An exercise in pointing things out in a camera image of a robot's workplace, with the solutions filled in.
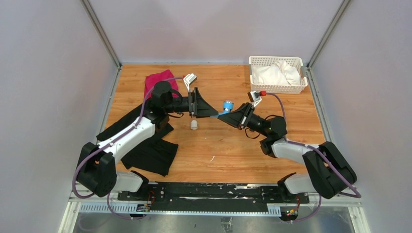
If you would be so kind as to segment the blue water faucet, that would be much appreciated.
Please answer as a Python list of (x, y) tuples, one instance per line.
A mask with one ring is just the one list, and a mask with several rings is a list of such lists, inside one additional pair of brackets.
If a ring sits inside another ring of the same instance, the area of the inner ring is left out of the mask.
[(234, 108), (234, 103), (231, 100), (225, 100), (223, 102), (223, 111), (219, 112), (216, 117), (219, 117), (221, 115), (227, 114), (227, 113), (231, 113), (231, 111)]

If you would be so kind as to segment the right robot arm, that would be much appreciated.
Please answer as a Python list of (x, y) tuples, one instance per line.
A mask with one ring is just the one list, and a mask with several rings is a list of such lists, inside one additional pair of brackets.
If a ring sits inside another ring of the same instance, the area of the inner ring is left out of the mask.
[(300, 193), (318, 193), (325, 199), (344, 194), (349, 188), (352, 197), (360, 198), (354, 188), (357, 175), (336, 145), (330, 141), (322, 144), (305, 144), (286, 138), (286, 121), (283, 116), (262, 118), (254, 114), (254, 107), (244, 103), (237, 110), (218, 116), (218, 119), (240, 130), (252, 130), (264, 136), (260, 148), (273, 158), (284, 158), (306, 167), (305, 174), (291, 173), (277, 182), (278, 198), (291, 202)]

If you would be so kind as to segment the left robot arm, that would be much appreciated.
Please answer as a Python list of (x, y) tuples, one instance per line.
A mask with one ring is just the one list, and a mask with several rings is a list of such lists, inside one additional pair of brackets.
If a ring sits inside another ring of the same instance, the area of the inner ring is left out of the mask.
[(197, 89), (190, 89), (191, 81), (184, 83), (186, 97), (172, 88), (169, 79), (157, 82), (144, 97), (134, 120), (121, 125), (120, 131), (98, 144), (89, 142), (82, 147), (72, 178), (72, 191), (78, 198), (105, 197), (115, 191), (128, 191), (136, 200), (148, 197), (149, 188), (143, 176), (116, 170), (121, 159), (136, 153), (140, 144), (147, 144), (159, 134), (168, 124), (170, 113), (187, 112), (196, 118), (219, 114), (203, 100)]

